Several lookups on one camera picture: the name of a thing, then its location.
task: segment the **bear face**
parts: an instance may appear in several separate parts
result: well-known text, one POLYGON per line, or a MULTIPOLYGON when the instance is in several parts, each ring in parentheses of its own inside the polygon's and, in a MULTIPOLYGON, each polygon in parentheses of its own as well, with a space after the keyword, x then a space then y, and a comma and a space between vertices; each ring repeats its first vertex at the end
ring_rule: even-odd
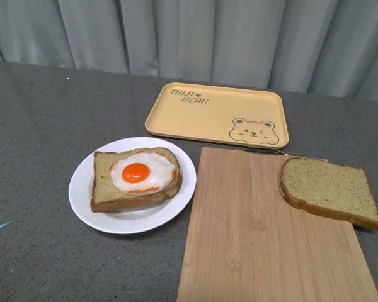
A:
POLYGON ((229 136, 237 142, 252 143, 255 145, 275 145, 279 138, 273 131, 275 124, 271 121, 246 121, 243 118, 235 118, 232 121, 234 128, 229 136))

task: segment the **curtain fold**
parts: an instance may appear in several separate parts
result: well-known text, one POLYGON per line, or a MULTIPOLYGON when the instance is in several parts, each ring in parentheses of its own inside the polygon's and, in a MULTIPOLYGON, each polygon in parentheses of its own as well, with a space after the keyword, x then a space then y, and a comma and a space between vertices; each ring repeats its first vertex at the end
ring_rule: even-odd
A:
POLYGON ((0 0, 0 60, 378 100, 378 0, 0 0))

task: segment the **bread slice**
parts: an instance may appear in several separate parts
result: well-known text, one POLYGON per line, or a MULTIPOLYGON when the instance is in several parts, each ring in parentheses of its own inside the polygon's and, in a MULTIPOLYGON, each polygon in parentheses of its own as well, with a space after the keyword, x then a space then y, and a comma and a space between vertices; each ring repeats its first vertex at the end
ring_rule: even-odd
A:
POLYGON ((280 189, 295 208, 378 229, 378 207, 363 168, 292 157, 280 171, 280 189))
POLYGON ((122 153, 95 152, 91 211, 109 213, 159 204, 177 195, 181 186, 181 166, 175 154, 166 148, 138 148, 122 153), (175 166, 176 174, 168 187, 158 193, 144 196, 130 196, 122 193, 113 185, 109 173, 110 167, 113 164, 116 164, 119 160, 126 159, 127 157, 138 152, 156 152, 169 159, 169 161, 175 166))

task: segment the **yellow tray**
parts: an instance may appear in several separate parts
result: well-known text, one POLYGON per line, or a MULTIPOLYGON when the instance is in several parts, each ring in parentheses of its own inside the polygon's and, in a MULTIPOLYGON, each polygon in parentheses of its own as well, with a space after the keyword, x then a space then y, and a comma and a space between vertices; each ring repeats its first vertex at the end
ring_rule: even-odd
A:
POLYGON ((279 95, 247 89, 170 83, 147 117, 154 135, 259 148, 289 142, 279 95))

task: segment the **egg white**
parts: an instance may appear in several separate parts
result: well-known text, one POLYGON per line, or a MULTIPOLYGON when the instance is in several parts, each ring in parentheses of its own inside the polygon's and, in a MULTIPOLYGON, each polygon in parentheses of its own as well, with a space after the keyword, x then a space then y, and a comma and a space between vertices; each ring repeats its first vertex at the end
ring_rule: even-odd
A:
POLYGON ((132 196, 154 194, 165 189, 173 179, 175 166, 159 153, 140 152, 119 160, 110 169, 112 183, 122 193, 132 196), (124 168, 133 163, 148 166, 149 176, 141 182, 131 184, 122 178, 124 168))

